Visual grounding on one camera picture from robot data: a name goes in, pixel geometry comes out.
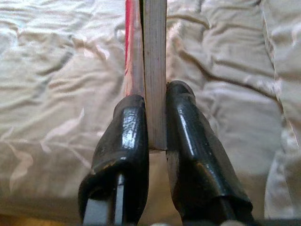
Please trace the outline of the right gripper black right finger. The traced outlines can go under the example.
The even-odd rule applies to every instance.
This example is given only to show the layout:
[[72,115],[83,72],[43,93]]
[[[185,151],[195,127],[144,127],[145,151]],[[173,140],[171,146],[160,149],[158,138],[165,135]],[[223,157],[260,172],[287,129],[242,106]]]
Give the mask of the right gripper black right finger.
[[253,221],[252,203],[208,120],[183,81],[166,88],[169,183],[184,225]]

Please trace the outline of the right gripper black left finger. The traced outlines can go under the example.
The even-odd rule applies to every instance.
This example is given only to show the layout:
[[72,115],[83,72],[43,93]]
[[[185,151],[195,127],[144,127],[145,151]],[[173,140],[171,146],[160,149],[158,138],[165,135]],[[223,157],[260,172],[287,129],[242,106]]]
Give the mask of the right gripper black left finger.
[[146,205],[149,148],[144,99],[129,95],[115,107],[91,170],[79,186],[84,226],[135,226]]

